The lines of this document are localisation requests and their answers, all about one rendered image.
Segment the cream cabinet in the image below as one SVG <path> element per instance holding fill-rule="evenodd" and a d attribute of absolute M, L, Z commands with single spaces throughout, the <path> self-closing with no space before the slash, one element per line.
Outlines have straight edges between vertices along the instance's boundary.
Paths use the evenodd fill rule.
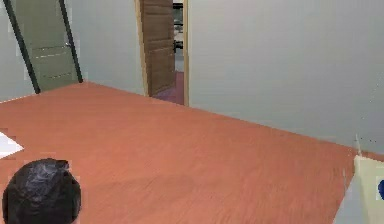
<path fill-rule="evenodd" d="M 384 224 L 384 200 L 378 184 L 384 180 L 384 162 L 354 158 L 355 173 L 332 224 Z"/>

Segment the olive green room door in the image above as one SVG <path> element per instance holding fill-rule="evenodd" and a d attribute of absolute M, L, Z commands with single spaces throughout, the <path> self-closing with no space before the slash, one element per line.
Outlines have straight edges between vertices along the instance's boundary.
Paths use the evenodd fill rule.
<path fill-rule="evenodd" d="M 36 94 L 82 83 L 65 0 L 2 0 Z"/>

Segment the white flat object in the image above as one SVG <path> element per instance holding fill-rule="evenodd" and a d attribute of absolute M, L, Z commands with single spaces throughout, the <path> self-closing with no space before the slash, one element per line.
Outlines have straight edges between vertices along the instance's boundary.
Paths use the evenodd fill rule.
<path fill-rule="evenodd" d="M 0 132 L 0 159 L 22 151 L 23 147 L 16 141 Z"/>

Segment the brown wooden room door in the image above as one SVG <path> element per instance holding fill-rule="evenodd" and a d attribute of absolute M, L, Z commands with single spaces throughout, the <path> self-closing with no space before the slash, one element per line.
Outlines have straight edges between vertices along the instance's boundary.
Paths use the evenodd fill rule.
<path fill-rule="evenodd" d="M 150 96 L 175 84 L 173 0 L 139 0 Z"/>

